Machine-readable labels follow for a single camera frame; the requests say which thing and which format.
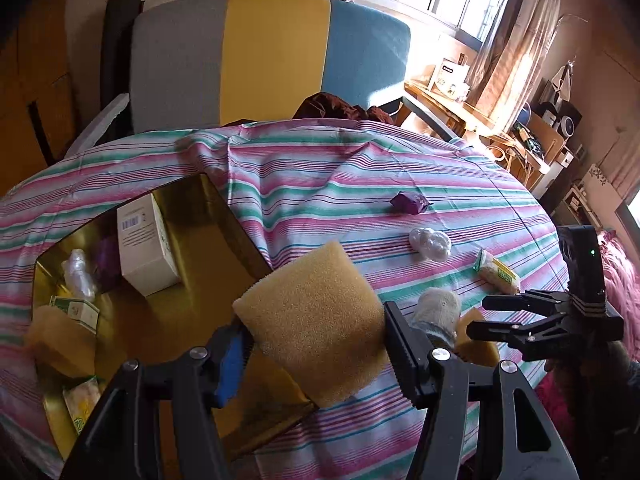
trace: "rolled sock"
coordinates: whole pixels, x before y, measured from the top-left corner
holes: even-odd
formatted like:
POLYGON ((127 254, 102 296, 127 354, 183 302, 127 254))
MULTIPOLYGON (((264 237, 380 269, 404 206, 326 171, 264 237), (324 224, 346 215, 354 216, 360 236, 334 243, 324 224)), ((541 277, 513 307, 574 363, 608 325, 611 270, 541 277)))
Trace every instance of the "rolled sock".
POLYGON ((409 325, 422 330, 437 348, 453 350, 462 305, 455 292, 428 288, 418 300, 409 325))

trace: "gray cushion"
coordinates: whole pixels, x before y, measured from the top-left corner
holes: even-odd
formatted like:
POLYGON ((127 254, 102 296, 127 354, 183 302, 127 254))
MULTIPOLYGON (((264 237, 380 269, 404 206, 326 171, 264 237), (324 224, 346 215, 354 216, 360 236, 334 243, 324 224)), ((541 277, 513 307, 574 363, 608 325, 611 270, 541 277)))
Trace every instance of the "gray cushion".
POLYGON ((219 126, 226 0, 177 0, 140 14, 131 45, 134 133, 219 126))

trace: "barcode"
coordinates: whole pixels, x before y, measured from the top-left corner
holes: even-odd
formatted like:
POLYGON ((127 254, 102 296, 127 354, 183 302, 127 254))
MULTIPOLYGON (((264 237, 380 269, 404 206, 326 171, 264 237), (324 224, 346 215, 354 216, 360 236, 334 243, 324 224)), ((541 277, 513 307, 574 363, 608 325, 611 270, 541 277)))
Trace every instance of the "barcode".
POLYGON ((132 216, 131 218, 127 218, 125 221, 122 222, 122 230, 126 231, 130 227, 133 227, 134 225, 138 225, 139 223, 140 223, 139 215, 135 215, 135 216, 132 216))

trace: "gold box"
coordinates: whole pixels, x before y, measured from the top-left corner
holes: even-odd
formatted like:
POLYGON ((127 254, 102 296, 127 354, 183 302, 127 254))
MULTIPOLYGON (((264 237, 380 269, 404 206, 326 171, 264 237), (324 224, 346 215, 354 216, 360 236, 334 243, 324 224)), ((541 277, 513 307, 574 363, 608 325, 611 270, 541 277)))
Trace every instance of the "gold box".
MULTIPOLYGON (((129 358, 156 364, 205 344, 217 327, 231 322, 233 301, 271 272, 206 175, 177 180, 153 194, 164 217, 182 283, 145 298, 122 277, 116 277, 113 288, 97 294, 94 303, 100 317, 95 370, 102 381, 108 382, 129 358)), ((104 260, 109 244, 115 243, 117 248, 118 206, 69 234, 37 259, 34 309, 49 304, 51 296, 70 296, 62 262, 72 249, 83 249, 95 263, 104 260)), ((36 363, 36 368, 49 427, 66 459, 76 430, 62 389, 81 381, 66 378, 43 363, 36 363)), ((238 394, 224 408, 212 411, 227 458, 234 460, 315 409, 286 371, 254 346, 238 394)), ((159 411, 165 474, 169 479, 179 478, 170 402, 160 402, 159 411)))

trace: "white plastic wrapper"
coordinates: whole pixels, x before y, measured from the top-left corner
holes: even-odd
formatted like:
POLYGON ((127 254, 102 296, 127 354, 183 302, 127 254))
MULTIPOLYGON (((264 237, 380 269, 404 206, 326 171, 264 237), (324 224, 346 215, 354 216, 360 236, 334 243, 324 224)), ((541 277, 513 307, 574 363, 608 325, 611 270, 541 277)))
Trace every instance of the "white plastic wrapper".
POLYGON ((409 243, 415 251, 435 262, 446 262, 451 256, 451 239, 430 227, 413 229, 409 233, 409 243))
POLYGON ((87 259, 82 249, 72 250, 69 259, 62 262, 65 284, 74 297, 93 301, 97 287, 87 267, 87 259))

